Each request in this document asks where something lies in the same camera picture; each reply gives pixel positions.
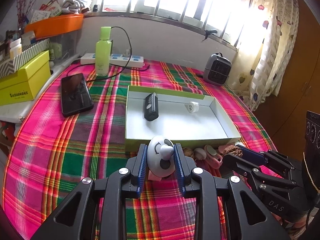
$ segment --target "yellow shoe box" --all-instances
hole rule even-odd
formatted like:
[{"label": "yellow shoe box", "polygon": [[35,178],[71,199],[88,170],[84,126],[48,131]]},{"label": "yellow shoe box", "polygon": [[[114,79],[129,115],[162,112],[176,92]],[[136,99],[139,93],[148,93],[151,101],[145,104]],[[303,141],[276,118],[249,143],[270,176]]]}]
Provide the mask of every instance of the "yellow shoe box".
[{"label": "yellow shoe box", "polygon": [[49,51],[0,79],[0,106],[33,100],[50,77]]}]

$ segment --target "white power strip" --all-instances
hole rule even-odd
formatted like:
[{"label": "white power strip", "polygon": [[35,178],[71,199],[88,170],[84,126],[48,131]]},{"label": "white power strip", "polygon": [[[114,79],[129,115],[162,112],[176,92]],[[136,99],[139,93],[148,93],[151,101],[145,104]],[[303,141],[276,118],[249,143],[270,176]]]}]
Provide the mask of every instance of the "white power strip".
[{"label": "white power strip", "polygon": [[[110,55],[110,64],[119,65],[124,67],[128,62],[128,57],[124,57],[122,54],[111,54]],[[95,53],[86,53],[80,59],[81,64],[95,64],[96,63],[96,54]],[[144,65],[143,57],[141,56],[131,56],[130,61],[127,67],[137,67],[142,68]]]}]

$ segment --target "heart pattern curtain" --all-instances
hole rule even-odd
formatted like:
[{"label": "heart pattern curtain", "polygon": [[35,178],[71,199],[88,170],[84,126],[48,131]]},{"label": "heart pattern curtain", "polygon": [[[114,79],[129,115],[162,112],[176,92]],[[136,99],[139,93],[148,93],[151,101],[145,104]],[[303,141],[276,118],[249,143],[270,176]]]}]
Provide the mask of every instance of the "heart pattern curtain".
[{"label": "heart pattern curtain", "polygon": [[251,111],[278,95],[299,23],[298,0],[254,0],[227,85]]}]

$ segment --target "metal screw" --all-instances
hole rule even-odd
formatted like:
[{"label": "metal screw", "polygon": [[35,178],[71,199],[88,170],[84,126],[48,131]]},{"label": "metal screw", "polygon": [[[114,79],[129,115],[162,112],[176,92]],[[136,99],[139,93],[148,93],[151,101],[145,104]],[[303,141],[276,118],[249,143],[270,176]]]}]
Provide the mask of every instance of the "metal screw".
[{"label": "metal screw", "polygon": [[196,168],[193,169],[193,172],[195,174],[201,174],[203,172],[203,169],[196,167]]},{"label": "metal screw", "polygon": [[86,177],[86,178],[82,179],[82,183],[83,183],[83,184],[90,184],[91,181],[92,181],[92,179],[89,178],[89,177]]},{"label": "metal screw", "polygon": [[234,183],[238,183],[240,181],[240,178],[238,176],[231,176],[230,180]]},{"label": "metal screw", "polygon": [[121,168],[119,169],[119,173],[120,174],[127,174],[129,172],[129,170],[127,168]]}]

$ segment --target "window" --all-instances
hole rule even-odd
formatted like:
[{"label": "window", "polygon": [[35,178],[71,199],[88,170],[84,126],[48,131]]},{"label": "window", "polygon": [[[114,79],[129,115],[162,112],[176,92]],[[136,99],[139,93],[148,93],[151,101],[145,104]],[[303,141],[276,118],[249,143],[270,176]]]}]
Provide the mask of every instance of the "window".
[{"label": "window", "polygon": [[251,3],[252,0],[92,0],[91,7],[97,4],[100,12],[167,18],[202,34],[204,30],[217,30],[216,37],[236,46]]}]

